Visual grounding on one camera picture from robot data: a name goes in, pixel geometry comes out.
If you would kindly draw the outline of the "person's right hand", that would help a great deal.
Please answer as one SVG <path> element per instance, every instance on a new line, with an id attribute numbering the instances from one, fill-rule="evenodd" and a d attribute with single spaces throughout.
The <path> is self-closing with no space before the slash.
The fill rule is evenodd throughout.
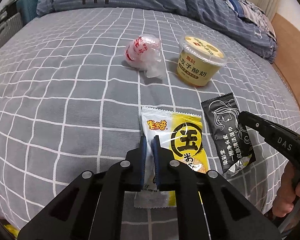
<path id="1" fill-rule="evenodd" d="M 285 217 L 294 208 L 294 200 L 300 198 L 300 182 L 294 188 L 292 179 L 295 176 L 295 167 L 289 161 L 285 166 L 284 173 L 281 177 L 281 186 L 277 191 L 277 195 L 273 201 L 273 215 L 277 217 Z"/>

